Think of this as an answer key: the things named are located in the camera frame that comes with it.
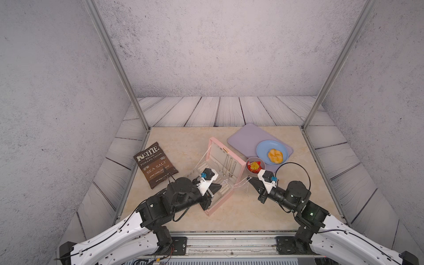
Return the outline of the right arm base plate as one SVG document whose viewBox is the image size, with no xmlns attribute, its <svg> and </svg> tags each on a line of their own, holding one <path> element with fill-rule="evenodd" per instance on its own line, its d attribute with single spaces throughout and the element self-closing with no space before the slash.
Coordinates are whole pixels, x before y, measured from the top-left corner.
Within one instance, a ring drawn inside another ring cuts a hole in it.
<svg viewBox="0 0 424 265">
<path fill-rule="evenodd" d="M 276 249 L 279 255 L 315 255 L 308 243 L 294 236 L 277 236 Z"/>
</svg>

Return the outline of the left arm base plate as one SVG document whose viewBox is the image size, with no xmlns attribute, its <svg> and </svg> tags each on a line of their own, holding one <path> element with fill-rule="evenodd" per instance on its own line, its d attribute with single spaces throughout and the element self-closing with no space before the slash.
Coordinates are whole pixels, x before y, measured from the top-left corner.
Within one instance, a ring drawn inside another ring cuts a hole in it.
<svg viewBox="0 0 424 265">
<path fill-rule="evenodd" d="M 187 250 L 187 237 L 171 237 L 158 242 L 157 256 L 184 256 Z"/>
</svg>

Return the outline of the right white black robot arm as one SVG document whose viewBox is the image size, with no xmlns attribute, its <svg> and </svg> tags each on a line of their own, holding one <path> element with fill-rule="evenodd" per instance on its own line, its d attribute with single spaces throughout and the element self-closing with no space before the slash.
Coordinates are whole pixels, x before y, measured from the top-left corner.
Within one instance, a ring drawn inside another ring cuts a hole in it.
<svg viewBox="0 0 424 265">
<path fill-rule="evenodd" d="M 286 189 L 258 177 L 249 177 L 258 192 L 258 200 L 271 199 L 284 211 L 293 213 L 299 224 L 295 238 L 309 245 L 312 252 L 340 265 L 418 265 L 418 258 L 398 253 L 351 229 L 327 210 L 313 203 L 310 191 L 300 181 L 291 181 Z"/>
</svg>

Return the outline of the pink jewelry box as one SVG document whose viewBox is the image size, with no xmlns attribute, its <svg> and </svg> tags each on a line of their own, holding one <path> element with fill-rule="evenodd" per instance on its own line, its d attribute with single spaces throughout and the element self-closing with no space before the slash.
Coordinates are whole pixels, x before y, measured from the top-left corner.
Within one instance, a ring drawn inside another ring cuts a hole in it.
<svg viewBox="0 0 424 265">
<path fill-rule="evenodd" d="M 246 162 L 222 142 L 213 137 L 209 139 L 206 153 L 188 174 L 190 180 L 196 179 L 205 168 L 212 168 L 219 174 L 213 183 L 221 184 L 222 188 L 212 195 L 212 203 L 204 211 L 207 216 L 216 212 L 233 195 L 234 190 L 242 186 L 245 166 Z"/>
</svg>

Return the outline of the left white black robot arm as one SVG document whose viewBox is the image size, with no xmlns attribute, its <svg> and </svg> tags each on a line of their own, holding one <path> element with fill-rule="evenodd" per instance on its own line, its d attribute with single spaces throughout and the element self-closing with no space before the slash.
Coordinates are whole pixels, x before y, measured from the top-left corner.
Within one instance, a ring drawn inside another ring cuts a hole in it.
<svg viewBox="0 0 424 265">
<path fill-rule="evenodd" d="M 170 182 L 118 224 L 79 244 L 62 244 L 57 260 L 63 265 L 120 265 L 136 256 L 171 252 L 172 237 L 165 225 L 194 205 L 208 209 L 222 188 L 218 176 L 207 168 L 194 180 L 180 177 Z"/>
</svg>

